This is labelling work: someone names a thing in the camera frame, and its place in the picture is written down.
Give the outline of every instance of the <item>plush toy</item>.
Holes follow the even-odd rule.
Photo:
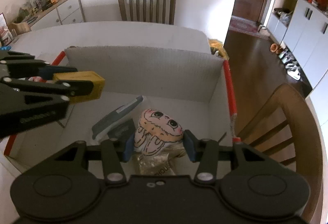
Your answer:
[[[159,110],[146,109],[139,119],[134,149],[145,156],[152,156],[182,138],[183,129],[174,119]]]

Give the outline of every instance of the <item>shoe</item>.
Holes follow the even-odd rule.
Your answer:
[[[282,63],[286,64],[291,61],[296,61],[292,53],[287,53],[283,58],[282,58]]]
[[[283,51],[284,51],[284,49],[282,47],[280,47],[276,50],[276,54],[279,55]]]
[[[284,55],[287,54],[287,50],[282,51],[279,55],[278,58],[282,59]]]
[[[272,53],[276,52],[278,49],[279,49],[280,46],[278,46],[276,43],[273,43],[271,46],[270,46],[270,51]]]
[[[298,70],[298,68],[288,69],[287,74],[297,81],[301,78],[300,71]]]
[[[288,63],[286,66],[285,66],[285,69],[291,69],[291,68],[298,68],[298,63],[296,60],[293,60],[291,63]]]

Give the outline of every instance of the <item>rug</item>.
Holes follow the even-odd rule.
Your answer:
[[[256,22],[251,20],[246,20],[240,17],[232,16],[229,24],[229,30],[245,33],[251,36],[255,36],[258,38],[263,38],[268,40],[269,33],[266,30],[261,29],[258,32],[258,25]]]

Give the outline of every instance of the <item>wooden chair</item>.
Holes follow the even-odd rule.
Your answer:
[[[118,0],[118,4],[120,7],[120,11],[121,11],[121,17],[122,20],[127,20],[127,14],[126,14],[126,10],[125,10],[125,3],[124,0]],[[140,21],[140,0],[136,0],[135,1],[136,4],[136,15],[137,15],[137,21]],[[130,19],[131,21],[134,20],[133,17],[133,8],[134,8],[134,1],[133,0],[129,0],[129,7],[130,7]],[[160,0],[156,0],[156,23],[160,23],[160,13],[159,13],[159,8],[161,7],[163,8],[162,10],[162,22],[161,23],[165,23],[165,16],[166,16],[166,0],[160,1]],[[142,3],[142,16],[143,16],[143,20],[144,22],[147,21],[147,1],[143,0]],[[149,2],[149,21],[153,22],[153,9],[154,7],[154,2],[153,0],[150,0]],[[169,24],[173,25],[174,24],[174,13],[175,13],[175,0],[170,0],[170,12],[169,12]]]
[[[264,119],[270,120],[270,115],[278,108],[282,109],[286,120],[248,144],[257,148],[260,144],[271,138],[273,139],[274,135],[289,125],[292,136],[284,138],[281,143],[270,145],[268,149],[262,152],[270,156],[294,144],[295,156],[289,157],[280,163],[287,166],[296,162],[296,172],[306,178],[311,188],[311,195],[302,217],[307,222],[312,220],[311,223],[320,223],[323,190],[323,149],[313,115],[296,89],[288,84],[282,84],[276,88],[268,101],[238,136],[242,140],[250,139],[259,123]]]

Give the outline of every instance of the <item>cabinet handle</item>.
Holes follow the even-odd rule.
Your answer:
[[[310,9],[307,7],[305,11],[305,17],[307,18],[307,15],[309,14]]]
[[[328,23],[325,23],[325,26],[324,26],[324,29],[322,31],[323,34],[325,34],[326,30],[327,30],[327,27],[328,27]]]
[[[310,14],[309,14],[308,20],[310,20],[310,18],[311,18],[311,16],[312,16],[312,13],[313,13],[313,10],[310,11]]]

